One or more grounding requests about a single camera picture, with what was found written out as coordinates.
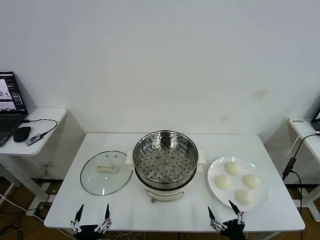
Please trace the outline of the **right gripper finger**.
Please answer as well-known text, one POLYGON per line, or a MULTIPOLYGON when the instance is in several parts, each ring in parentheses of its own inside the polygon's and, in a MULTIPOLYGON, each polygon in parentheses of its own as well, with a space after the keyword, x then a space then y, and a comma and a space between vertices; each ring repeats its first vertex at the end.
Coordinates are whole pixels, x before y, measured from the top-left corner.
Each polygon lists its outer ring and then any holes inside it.
POLYGON ((216 231, 224 231, 226 226, 216 220, 215 215, 213 214, 211 208, 208 206, 208 214, 210 219, 210 226, 216 231))
POLYGON ((237 215, 237 223, 239 225, 243 225, 244 224, 244 212, 240 211, 239 208, 231 201, 228 201, 232 210, 234 211, 234 213, 237 215))

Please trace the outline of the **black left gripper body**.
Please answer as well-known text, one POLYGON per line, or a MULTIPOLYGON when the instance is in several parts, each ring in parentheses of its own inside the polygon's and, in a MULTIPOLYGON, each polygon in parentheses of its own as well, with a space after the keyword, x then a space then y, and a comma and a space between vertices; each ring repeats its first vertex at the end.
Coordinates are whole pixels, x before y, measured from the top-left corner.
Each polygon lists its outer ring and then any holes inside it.
POLYGON ((105 228, 98 224, 74 225, 73 234, 104 234, 105 228))

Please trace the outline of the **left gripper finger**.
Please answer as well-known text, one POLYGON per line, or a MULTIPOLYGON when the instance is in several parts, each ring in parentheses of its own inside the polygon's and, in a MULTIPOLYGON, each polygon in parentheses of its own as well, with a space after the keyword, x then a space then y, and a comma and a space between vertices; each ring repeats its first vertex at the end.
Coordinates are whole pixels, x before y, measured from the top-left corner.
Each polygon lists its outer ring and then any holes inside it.
POLYGON ((106 206, 104 219, 102 222, 94 229, 95 232, 98 233, 105 233, 110 226, 112 225, 112 220, 110 218, 110 205, 109 203, 106 206))
POLYGON ((82 231, 80 228, 80 220, 82 217, 83 209, 84 209, 84 205, 82 204, 79 210, 76 212, 74 220, 70 221, 70 225, 73 233, 80 233, 82 231))

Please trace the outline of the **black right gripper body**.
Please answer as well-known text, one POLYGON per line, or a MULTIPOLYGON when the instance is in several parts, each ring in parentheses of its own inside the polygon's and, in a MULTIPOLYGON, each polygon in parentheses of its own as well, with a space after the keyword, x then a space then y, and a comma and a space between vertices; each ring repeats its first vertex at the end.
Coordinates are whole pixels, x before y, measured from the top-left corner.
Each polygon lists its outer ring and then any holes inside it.
POLYGON ((224 230, 220 231, 220 234, 224 237, 228 237, 230 240, 246 240, 244 235, 245 223, 237 219, 232 219, 222 223, 224 230))

